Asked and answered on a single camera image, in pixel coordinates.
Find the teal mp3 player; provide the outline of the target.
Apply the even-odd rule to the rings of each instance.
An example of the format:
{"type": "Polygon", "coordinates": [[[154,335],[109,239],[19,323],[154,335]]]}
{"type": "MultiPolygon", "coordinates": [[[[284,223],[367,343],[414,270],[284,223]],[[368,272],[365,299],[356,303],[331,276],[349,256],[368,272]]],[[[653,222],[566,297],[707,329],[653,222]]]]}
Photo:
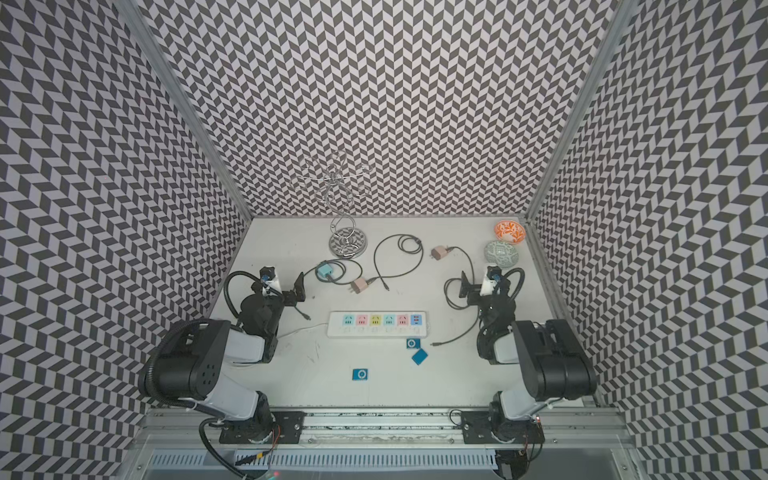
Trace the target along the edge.
{"type": "Polygon", "coordinates": [[[416,365],[421,365],[421,364],[422,364],[422,363],[423,363],[423,362],[426,360],[426,358],[427,358],[427,357],[428,357],[428,354],[427,354],[427,352],[426,352],[425,350],[423,350],[423,349],[419,349],[419,350],[418,350],[418,351],[417,351],[417,352],[416,352],[416,353],[415,353],[415,354],[412,356],[412,361],[413,361],[413,362],[414,362],[416,365]]]}

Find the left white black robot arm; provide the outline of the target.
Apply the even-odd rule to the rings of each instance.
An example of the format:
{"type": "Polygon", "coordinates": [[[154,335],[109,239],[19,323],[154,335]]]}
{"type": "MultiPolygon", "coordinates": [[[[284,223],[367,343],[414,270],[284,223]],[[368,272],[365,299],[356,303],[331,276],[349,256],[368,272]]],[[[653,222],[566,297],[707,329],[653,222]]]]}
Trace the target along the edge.
{"type": "Polygon", "coordinates": [[[273,413],[267,395],[222,371],[225,364],[270,363],[287,307],[306,300],[304,275],[283,290],[272,266],[257,275],[234,271],[222,289],[229,320],[177,322],[163,336],[140,371],[140,392],[159,403],[213,417],[222,444],[297,444],[306,414],[273,413]]]}

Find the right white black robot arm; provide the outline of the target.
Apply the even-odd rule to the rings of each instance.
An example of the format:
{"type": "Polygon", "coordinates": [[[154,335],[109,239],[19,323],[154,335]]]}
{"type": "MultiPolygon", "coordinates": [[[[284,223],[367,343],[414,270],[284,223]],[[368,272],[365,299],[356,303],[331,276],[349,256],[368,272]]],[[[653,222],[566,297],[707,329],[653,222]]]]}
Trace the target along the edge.
{"type": "Polygon", "coordinates": [[[541,445],[540,411],[596,392],[597,374],[566,320],[516,318],[524,280],[519,267],[504,272],[490,266],[480,284],[461,275],[459,296],[478,308],[479,357],[492,365],[515,366],[520,373],[520,381],[494,394],[485,412],[461,413],[467,444],[541,445]]]}

